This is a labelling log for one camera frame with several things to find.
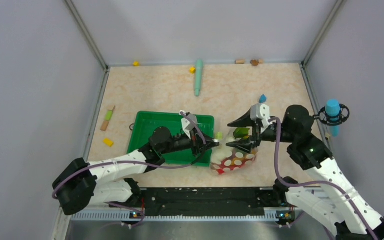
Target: floor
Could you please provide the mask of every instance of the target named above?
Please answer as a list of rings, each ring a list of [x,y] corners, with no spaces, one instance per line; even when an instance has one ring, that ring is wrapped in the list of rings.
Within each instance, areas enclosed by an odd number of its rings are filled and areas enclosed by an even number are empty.
[[[227,134],[227,124],[245,114],[260,96],[267,96],[270,114],[283,118],[290,105],[302,105],[313,114],[310,98],[297,63],[205,65],[200,96],[194,96],[194,75],[190,65],[112,67],[91,144],[88,161],[102,161],[127,153],[139,111],[178,113],[185,110],[215,118],[215,132]],[[107,108],[115,105],[108,129],[101,131]],[[313,133],[320,137],[317,124]],[[114,142],[112,147],[104,138]],[[282,176],[299,182],[310,181],[282,144],[279,166]],[[209,167],[157,169],[134,175],[140,187],[269,187],[276,179],[273,157],[275,145],[263,142],[256,161],[240,170],[216,175]]]

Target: brown round object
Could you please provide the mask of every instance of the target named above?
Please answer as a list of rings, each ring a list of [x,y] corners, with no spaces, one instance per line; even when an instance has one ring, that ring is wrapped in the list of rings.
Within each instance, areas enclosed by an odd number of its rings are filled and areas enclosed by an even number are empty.
[[[258,60],[251,60],[251,65],[252,66],[258,66],[258,64],[259,64],[259,62],[258,62]]]

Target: robotic arm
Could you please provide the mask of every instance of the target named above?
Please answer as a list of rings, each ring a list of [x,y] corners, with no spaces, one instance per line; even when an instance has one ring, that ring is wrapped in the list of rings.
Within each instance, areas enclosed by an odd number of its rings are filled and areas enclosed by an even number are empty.
[[[261,141],[275,142],[279,126],[270,120],[268,110],[267,105],[256,104],[244,116],[230,123],[229,127],[252,127],[253,132],[251,137],[227,145],[250,152]],[[384,239],[384,217],[369,206],[347,180],[329,148],[311,133],[314,120],[319,117],[320,113],[310,116],[308,110],[300,105],[288,107],[281,124],[280,141],[291,143],[287,148],[290,158],[315,180],[312,184],[321,184],[334,206],[307,192],[303,188],[306,183],[298,184],[291,177],[283,179],[288,186],[276,180],[275,188],[284,193],[287,203],[315,218],[337,240]],[[345,122],[347,118],[340,116],[336,122],[321,122],[334,126]]]
[[[196,116],[183,111],[180,114],[186,115],[182,119],[183,133],[172,136],[168,128],[161,126],[147,144],[129,154],[89,163],[83,158],[74,160],[52,184],[53,197],[59,200],[64,214],[73,215],[94,204],[135,203],[141,190],[134,180],[125,177],[155,170],[165,163],[164,154],[190,149],[198,157],[189,165],[162,166],[188,167],[198,162],[206,150],[219,146],[216,139],[194,128]]]

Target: yellow-green block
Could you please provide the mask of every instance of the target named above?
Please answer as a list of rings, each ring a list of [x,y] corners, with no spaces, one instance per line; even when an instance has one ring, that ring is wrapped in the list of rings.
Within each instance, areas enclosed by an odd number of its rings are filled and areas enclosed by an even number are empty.
[[[111,120],[112,116],[113,116],[113,111],[108,110],[105,115],[105,120],[107,121]]]

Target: teal rolling pin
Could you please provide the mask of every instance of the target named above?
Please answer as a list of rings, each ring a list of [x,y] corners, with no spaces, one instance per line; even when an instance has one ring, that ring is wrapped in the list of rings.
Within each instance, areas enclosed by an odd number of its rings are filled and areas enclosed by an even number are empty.
[[[198,59],[195,64],[195,97],[200,95],[201,81],[203,78],[204,63],[201,59]]]

